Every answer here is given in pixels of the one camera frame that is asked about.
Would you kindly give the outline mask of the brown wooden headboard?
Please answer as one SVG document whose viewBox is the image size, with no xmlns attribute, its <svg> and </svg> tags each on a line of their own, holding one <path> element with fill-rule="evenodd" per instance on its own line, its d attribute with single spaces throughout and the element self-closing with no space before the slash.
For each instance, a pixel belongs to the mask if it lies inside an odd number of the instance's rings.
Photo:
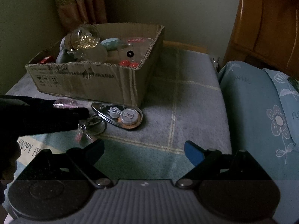
<svg viewBox="0 0 299 224">
<path fill-rule="evenodd" d="M 239 0 L 223 63 L 229 61 L 298 78 L 298 0 Z"/>
</svg>

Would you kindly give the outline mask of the light blue patterned blanket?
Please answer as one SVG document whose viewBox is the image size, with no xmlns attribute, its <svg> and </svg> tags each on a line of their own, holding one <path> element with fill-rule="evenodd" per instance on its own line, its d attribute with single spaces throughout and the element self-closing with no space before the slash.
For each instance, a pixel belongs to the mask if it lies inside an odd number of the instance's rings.
<svg viewBox="0 0 299 224">
<path fill-rule="evenodd" d="M 184 155 L 190 140 L 229 154 L 226 110 L 210 56 L 165 47 L 147 88 L 138 129 L 108 124 L 105 153 L 96 164 L 111 178 L 176 180 L 192 169 Z"/>
</svg>

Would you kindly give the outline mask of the jar with gold capsules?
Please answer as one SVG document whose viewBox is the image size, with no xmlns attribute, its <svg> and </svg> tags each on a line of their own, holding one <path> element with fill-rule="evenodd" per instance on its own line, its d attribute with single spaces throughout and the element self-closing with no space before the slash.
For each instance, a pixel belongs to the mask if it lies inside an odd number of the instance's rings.
<svg viewBox="0 0 299 224">
<path fill-rule="evenodd" d="M 98 45 L 100 34 L 96 25 L 85 24 L 70 33 L 62 40 L 60 47 L 72 51 L 79 49 L 92 49 Z"/>
</svg>

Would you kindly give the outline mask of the brown cardboard box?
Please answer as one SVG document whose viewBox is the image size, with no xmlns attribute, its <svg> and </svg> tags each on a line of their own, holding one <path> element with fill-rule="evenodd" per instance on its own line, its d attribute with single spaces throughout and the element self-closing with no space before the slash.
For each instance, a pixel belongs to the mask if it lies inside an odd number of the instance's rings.
<svg viewBox="0 0 299 224">
<path fill-rule="evenodd" d="M 26 65 L 27 72 L 41 93 L 140 106 L 163 47 L 165 27 L 142 23 L 106 23 L 97 24 L 95 28 L 102 39 L 151 38 L 152 42 L 144 47 L 144 56 L 132 67 L 121 66 L 117 52 L 109 52 L 104 63 L 42 64 L 45 57 L 58 56 L 60 43 L 57 42 L 38 53 Z"/>
</svg>

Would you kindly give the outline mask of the clear round bottle blue lid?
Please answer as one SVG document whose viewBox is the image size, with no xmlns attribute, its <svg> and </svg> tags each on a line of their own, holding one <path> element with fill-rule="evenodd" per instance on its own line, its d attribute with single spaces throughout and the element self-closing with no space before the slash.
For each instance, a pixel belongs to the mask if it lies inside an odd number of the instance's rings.
<svg viewBox="0 0 299 224">
<path fill-rule="evenodd" d="M 130 47 L 130 44 L 126 41 L 123 41 L 119 38 L 107 38 L 100 42 L 102 46 L 106 48 L 107 51 L 114 51 L 114 50 L 124 50 Z"/>
</svg>

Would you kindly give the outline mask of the clear jar with red label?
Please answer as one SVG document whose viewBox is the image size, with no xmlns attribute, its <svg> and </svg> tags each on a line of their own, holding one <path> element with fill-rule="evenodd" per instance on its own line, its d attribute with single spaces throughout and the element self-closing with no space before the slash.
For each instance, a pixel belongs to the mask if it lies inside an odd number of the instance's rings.
<svg viewBox="0 0 299 224">
<path fill-rule="evenodd" d="M 151 38 L 124 38 L 118 44 L 118 55 L 121 61 L 140 62 L 154 40 Z"/>
</svg>

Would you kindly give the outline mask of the brown patterned curtain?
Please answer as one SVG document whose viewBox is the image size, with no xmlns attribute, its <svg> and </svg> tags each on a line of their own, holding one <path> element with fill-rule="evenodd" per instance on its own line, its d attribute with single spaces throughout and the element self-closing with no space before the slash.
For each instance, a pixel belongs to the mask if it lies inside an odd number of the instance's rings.
<svg viewBox="0 0 299 224">
<path fill-rule="evenodd" d="M 107 22 L 104 0 L 55 0 L 65 30 L 72 31 L 84 24 Z"/>
</svg>

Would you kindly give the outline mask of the blue floral pillow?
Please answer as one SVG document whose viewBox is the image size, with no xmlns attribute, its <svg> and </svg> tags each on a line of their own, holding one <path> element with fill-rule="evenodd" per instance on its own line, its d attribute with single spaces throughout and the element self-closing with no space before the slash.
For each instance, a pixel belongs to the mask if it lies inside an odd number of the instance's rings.
<svg viewBox="0 0 299 224">
<path fill-rule="evenodd" d="M 298 180 L 298 91 L 288 78 L 241 61 L 218 74 L 232 150 L 247 150 L 274 180 Z"/>
</svg>

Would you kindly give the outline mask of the black correction tape dispenser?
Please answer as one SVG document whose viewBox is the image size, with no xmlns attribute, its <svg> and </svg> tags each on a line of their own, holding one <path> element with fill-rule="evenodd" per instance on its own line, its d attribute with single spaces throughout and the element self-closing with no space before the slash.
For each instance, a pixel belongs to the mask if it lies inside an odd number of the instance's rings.
<svg viewBox="0 0 299 224">
<path fill-rule="evenodd" d="M 124 130 L 134 130 L 143 121 L 143 113 L 138 107 L 94 102 L 91 108 L 101 119 Z"/>
</svg>

